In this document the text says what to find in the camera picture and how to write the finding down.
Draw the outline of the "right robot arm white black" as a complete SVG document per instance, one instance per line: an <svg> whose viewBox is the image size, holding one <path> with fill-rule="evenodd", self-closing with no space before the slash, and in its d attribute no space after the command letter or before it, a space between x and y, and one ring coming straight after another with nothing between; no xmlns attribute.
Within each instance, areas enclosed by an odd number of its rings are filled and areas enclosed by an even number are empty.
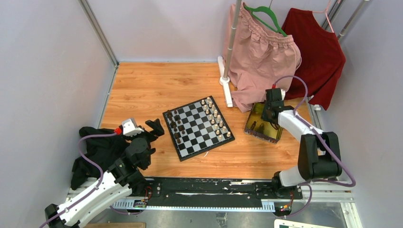
<svg viewBox="0 0 403 228"><path fill-rule="evenodd" d="M297 166L278 171L272 178L272 194L280 199L301 183L335 178L342 173L338 136L307 122L294 107L284 104L283 94L280 88L267 89L261 115L262 120L286 129L300 143Z"/></svg>

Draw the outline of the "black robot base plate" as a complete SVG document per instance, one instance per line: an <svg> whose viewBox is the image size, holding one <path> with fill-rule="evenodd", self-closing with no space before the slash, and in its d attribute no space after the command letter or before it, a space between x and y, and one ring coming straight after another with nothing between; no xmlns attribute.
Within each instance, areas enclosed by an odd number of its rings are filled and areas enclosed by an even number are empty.
<svg viewBox="0 0 403 228"><path fill-rule="evenodd" d="M147 178L133 189L135 203L146 209L218 212L291 213L303 198L301 188L278 189L270 180Z"/></svg>

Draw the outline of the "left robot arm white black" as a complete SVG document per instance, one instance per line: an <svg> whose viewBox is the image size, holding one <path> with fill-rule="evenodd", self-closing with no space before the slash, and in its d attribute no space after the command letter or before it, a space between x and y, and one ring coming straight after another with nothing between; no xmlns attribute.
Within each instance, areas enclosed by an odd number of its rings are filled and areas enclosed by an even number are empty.
<svg viewBox="0 0 403 228"><path fill-rule="evenodd" d="M140 171L150 166L151 155L156 151L151 143L164 135L164 129L159 119L147 120L145 123L151 127L150 132L137 125L134 118L129 118L122 121L113 133L93 134L81 138L81 141L84 141L90 138L116 136L127 139L130 143L123 154L105 171L81 152L81 157L99 170L100 177L67 202L47 206L45 208L47 220L41 226L83 228L100 212L111 208L116 201L131 194L142 196L143 200L148 202L153 195L152 187Z"/></svg>

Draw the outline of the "black white chess board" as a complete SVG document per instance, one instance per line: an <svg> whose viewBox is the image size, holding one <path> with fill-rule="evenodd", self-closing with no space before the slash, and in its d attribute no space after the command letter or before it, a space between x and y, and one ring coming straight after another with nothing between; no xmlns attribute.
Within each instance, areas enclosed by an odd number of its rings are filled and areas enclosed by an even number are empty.
<svg viewBox="0 0 403 228"><path fill-rule="evenodd" d="M171 110L179 111L180 117L183 119L184 126L187 130L187 135L183 138L184 142L181 144L177 144L173 138L173 133L171 132L171 129L168 124L168 118L166 116L168 110L163 112L163 117L167 124L168 132L172 138L174 148L178 154L180 161L184 161L184 160L187 160L194 156L197 156L199 154L202 154L204 152L208 152L214 148L223 146L223 145L235 140L235 136L233 135L233 139L231 139L229 141L219 142L216 144L213 144L211 140L205 141L205 139L207 139L207 137L202 136L202 134L200 133L200 129L198 127L198 124L202 123L202 121L200 120L200 116L199 116L199 111L201 110L199 108L201 107L201 105L198 104L202 99L199 99L194 102L171 109Z"/></svg>

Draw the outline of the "dark chess piece cluster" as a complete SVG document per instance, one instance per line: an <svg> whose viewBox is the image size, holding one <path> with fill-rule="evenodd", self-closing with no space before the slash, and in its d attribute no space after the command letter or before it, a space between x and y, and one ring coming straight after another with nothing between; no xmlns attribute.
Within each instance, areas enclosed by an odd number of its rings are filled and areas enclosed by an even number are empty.
<svg viewBox="0 0 403 228"><path fill-rule="evenodd" d="M183 119L180 117L179 111L168 110L166 114L168 118L168 124L173 133L173 138L177 144L184 142L184 137L187 135L187 130L184 126Z"/></svg>

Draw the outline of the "yellow transparent piece tray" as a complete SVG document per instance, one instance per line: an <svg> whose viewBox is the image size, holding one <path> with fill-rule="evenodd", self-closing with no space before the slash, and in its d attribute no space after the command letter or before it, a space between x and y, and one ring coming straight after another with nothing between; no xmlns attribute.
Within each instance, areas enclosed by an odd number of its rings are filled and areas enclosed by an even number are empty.
<svg viewBox="0 0 403 228"><path fill-rule="evenodd" d="M257 139L277 144L282 135L282 128L261 119L264 109L263 103L255 103L251 109L244 133Z"/></svg>

